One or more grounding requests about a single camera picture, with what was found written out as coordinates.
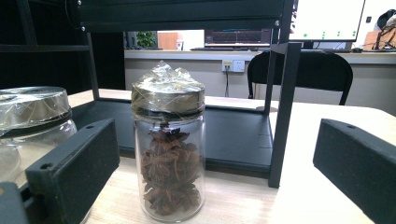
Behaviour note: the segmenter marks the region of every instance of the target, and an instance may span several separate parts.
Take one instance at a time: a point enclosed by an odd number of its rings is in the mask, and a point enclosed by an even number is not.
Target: power outlet
[[[223,60],[222,61],[222,65],[221,65],[221,71],[223,71],[223,72],[225,72],[225,71],[232,72],[233,71],[233,61],[231,61],[231,60]]]
[[[234,72],[245,72],[245,61],[233,61],[233,71]]]

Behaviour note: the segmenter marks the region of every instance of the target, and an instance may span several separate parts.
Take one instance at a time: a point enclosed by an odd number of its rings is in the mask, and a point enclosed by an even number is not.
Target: black office chair
[[[254,98],[253,83],[266,84],[270,52],[256,55],[247,67],[249,99]],[[281,62],[284,55],[278,54]],[[282,63],[277,63],[274,85],[282,81]],[[296,87],[325,91],[341,91],[339,105],[345,105],[352,85],[353,72],[349,63],[341,56],[321,50],[302,49],[297,72]]]

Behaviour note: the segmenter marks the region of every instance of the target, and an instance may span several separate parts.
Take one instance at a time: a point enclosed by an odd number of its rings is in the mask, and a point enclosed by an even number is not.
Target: cable
[[[225,65],[225,76],[227,78],[226,84],[225,84],[225,93],[224,97],[229,97],[229,89],[228,89],[228,70],[230,69],[230,65]]]
[[[78,30],[79,27],[73,25],[72,22],[70,21],[69,13],[67,10],[67,0],[64,0],[64,11],[66,12],[67,21],[69,22],[70,26],[73,27],[73,29]]]
[[[344,42],[341,42],[337,45],[337,47],[335,47],[335,49],[338,49],[338,47],[340,47],[340,45],[344,44]]]
[[[316,47],[315,49],[317,49],[317,48],[320,46],[320,43],[321,43],[321,42],[318,42],[318,45],[317,45],[317,47]]]

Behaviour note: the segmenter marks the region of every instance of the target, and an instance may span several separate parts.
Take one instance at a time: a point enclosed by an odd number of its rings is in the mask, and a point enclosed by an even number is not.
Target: computer monitor
[[[264,48],[271,43],[270,29],[205,30],[205,47]]]
[[[365,0],[294,0],[290,41],[356,42]]]

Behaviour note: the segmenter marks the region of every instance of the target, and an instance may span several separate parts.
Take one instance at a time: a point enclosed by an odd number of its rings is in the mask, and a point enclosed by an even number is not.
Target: white wall
[[[378,17],[389,9],[396,9],[395,0],[366,0],[363,14],[361,15],[361,27],[358,33],[358,39],[355,43],[356,47],[364,45],[368,32],[379,30],[376,26]],[[372,17],[371,22],[366,22],[367,17]]]

